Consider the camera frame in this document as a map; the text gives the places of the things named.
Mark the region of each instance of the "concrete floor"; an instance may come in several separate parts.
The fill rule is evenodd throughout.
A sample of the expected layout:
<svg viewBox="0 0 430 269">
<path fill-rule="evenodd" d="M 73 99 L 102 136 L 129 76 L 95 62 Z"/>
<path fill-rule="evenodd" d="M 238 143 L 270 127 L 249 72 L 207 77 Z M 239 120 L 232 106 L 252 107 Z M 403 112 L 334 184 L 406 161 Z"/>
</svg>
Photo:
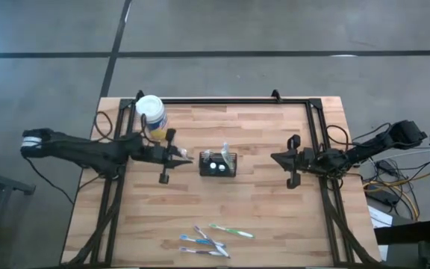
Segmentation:
<svg viewBox="0 0 430 269">
<path fill-rule="evenodd" d="M 0 52 L 109 52 L 123 3 L 1 0 Z M 133 0 L 120 50 L 248 49 L 430 49 L 430 1 Z M 21 133 L 49 127 L 89 137 L 107 66 L 107 58 L 0 59 L 0 174 L 37 185 L 32 197 L 15 194 L 10 201 L 0 228 L 0 268 L 59 262 L 71 207 L 20 157 Z M 272 89 L 341 96 L 353 136 L 403 119 L 430 133 L 429 56 L 127 58 L 116 62 L 108 95 L 267 96 Z M 428 160 L 425 153 L 397 159 L 403 167 Z M 75 195 L 81 172 L 75 165 L 53 158 L 35 164 Z M 421 220 L 430 220 L 430 179 L 414 186 Z"/>
</svg>

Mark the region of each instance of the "wooden table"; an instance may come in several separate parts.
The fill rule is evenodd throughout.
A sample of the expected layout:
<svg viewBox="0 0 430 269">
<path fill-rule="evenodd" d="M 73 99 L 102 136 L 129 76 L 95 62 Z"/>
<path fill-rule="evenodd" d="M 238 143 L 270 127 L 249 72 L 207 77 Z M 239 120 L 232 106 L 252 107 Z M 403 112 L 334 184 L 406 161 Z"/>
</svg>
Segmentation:
<svg viewBox="0 0 430 269">
<path fill-rule="evenodd" d="M 322 97 L 327 124 L 348 130 L 340 97 Z M 103 98 L 99 110 L 115 123 L 119 98 Z M 168 185 L 158 183 L 161 166 L 130 161 L 120 208 L 113 266 L 323 266 L 331 265 L 325 215 L 317 178 L 302 174 L 302 184 L 286 188 L 284 172 L 270 153 L 286 151 L 294 134 L 312 147 L 307 115 L 301 105 L 166 105 L 169 126 L 177 129 L 175 145 L 192 156 L 219 151 L 228 142 L 239 155 L 236 178 L 199 176 L 198 162 L 170 170 Z M 108 123 L 102 117 L 103 132 Z M 337 140 L 343 134 L 329 130 Z M 84 171 L 81 184 L 96 174 Z M 70 260 L 96 227 L 103 181 L 84 187 L 75 201 L 63 262 Z M 371 256 L 379 251 L 361 181 L 347 176 L 341 190 L 349 228 Z M 240 238 L 208 227 L 209 223 L 250 232 Z M 180 241 L 197 238 L 192 226 L 228 245 L 231 259 L 180 253 L 180 246 L 209 248 Z M 338 246 L 342 240 L 337 231 Z"/>
</svg>

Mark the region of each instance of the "white cable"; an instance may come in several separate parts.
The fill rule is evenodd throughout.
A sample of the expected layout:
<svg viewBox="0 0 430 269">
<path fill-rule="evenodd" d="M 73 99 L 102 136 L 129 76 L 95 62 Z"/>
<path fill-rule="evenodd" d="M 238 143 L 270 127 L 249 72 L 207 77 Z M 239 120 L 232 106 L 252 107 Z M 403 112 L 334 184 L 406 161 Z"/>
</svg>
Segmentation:
<svg viewBox="0 0 430 269">
<path fill-rule="evenodd" d="M 384 158 L 380 158 L 380 159 L 374 160 L 374 162 L 386 160 L 386 159 L 389 159 L 389 158 L 398 158 L 398 157 L 402 157 L 402 156 L 406 156 L 406 155 L 420 154 L 420 153 L 426 153 L 426 152 L 430 152 L 430 149 L 420 150 L 420 151 L 416 151 L 416 152 L 407 152 L 407 153 L 392 155 L 392 156 L 388 156 L 388 157 L 384 157 Z M 361 166 L 363 166 L 365 164 L 369 164 L 369 163 L 368 162 L 364 162 L 363 164 L 361 164 Z"/>
</svg>

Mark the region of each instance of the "paper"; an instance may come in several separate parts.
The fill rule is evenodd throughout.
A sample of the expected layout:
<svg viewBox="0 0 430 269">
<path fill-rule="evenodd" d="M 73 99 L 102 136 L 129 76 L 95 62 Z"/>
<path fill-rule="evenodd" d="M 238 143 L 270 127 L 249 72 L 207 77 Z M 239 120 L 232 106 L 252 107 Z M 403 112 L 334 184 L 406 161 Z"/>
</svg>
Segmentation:
<svg viewBox="0 0 430 269">
<path fill-rule="evenodd" d="M 370 210 L 371 222 L 374 228 L 391 227 L 393 224 L 393 216 L 379 211 L 371 206 L 367 207 Z M 381 253 L 381 259 L 386 261 L 387 259 L 387 245 L 379 245 L 379 252 Z"/>
</svg>

